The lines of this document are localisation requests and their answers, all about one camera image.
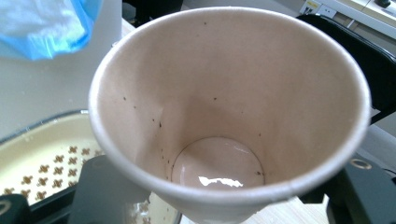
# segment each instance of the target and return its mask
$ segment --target blue plastic bag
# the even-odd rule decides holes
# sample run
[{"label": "blue plastic bag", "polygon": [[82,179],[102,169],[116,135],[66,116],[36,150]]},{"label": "blue plastic bag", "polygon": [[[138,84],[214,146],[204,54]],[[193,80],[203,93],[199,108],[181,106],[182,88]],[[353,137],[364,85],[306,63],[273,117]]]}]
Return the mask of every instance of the blue plastic bag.
[{"label": "blue plastic bag", "polygon": [[1,0],[0,56],[52,59],[84,48],[102,0]]}]

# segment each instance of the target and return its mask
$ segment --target brown speckle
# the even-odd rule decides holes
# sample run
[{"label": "brown speckle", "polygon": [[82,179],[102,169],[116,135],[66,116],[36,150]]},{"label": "brown speckle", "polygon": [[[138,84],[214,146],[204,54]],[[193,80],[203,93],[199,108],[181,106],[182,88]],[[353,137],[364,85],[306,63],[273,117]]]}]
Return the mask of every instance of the brown speckle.
[{"label": "brown speckle", "polygon": [[67,164],[71,165],[76,163],[77,163],[77,157],[70,157],[69,162]]},{"label": "brown speckle", "polygon": [[32,183],[32,179],[33,179],[33,177],[31,175],[24,176],[21,184],[30,184],[30,183]]},{"label": "brown speckle", "polygon": [[21,190],[21,195],[23,195],[23,197],[25,197],[25,198],[29,198],[29,193],[30,193],[29,189],[28,190]]},{"label": "brown speckle", "polygon": [[40,166],[40,170],[38,170],[39,173],[46,173],[49,170],[49,166],[48,165],[41,165]]},{"label": "brown speckle", "polygon": [[53,188],[53,189],[55,189],[55,188],[60,188],[60,187],[62,186],[62,182],[64,182],[62,179],[54,180],[54,181],[53,181],[52,188]]},{"label": "brown speckle", "polygon": [[4,194],[12,194],[12,192],[14,191],[14,188],[11,189],[4,189]]},{"label": "brown speckle", "polygon": [[56,156],[54,162],[63,162],[64,161],[64,156]]},{"label": "brown speckle", "polygon": [[63,167],[55,167],[55,169],[53,170],[53,174],[54,175],[61,175],[63,169],[64,169]]},{"label": "brown speckle", "polygon": [[69,148],[69,154],[70,153],[77,153],[77,147],[70,147]]},{"label": "brown speckle", "polygon": [[90,155],[90,149],[89,148],[83,148],[82,149],[82,152],[81,152],[81,155]]},{"label": "brown speckle", "polygon": [[47,180],[49,180],[48,178],[39,178],[38,179],[38,183],[37,183],[37,186],[39,187],[39,186],[46,186],[47,185]]},{"label": "brown speckle", "polygon": [[77,169],[69,169],[69,174],[67,176],[76,176],[77,174]]},{"label": "brown speckle", "polygon": [[45,198],[46,198],[46,194],[47,194],[46,191],[38,192],[37,195],[36,195],[36,197],[35,197],[35,200],[38,201],[38,200],[43,200],[43,199],[45,199]]},{"label": "brown speckle", "polygon": [[77,184],[77,181],[69,181],[69,187],[72,187]]}]

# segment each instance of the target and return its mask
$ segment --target enamel tray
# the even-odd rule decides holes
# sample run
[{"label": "enamel tray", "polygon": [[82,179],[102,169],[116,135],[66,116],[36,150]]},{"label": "enamel tray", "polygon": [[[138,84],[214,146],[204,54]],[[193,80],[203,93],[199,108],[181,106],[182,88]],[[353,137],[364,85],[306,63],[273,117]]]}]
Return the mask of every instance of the enamel tray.
[{"label": "enamel tray", "polygon": [[[103,154],[87,110],[42,120],[0,140],[0,193],[22,194],[32,205],[77,184],[82,165]],[[157,195],[149,201],[134,204],[134,223],[179,222],[179,212]]]}]

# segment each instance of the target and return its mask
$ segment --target paper cup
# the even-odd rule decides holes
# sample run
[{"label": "paper cup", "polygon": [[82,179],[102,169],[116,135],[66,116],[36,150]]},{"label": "paper cup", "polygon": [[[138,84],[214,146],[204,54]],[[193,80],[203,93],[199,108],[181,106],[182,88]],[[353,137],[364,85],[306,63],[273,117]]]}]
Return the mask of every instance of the paper cup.
[{"label": "paper cup", "polygon": [[122,39],[92,82],[114,164],[198,223],[240,223],[308,192],[353,155],[370,95],[351,56],[275,12],[213,7]]}]

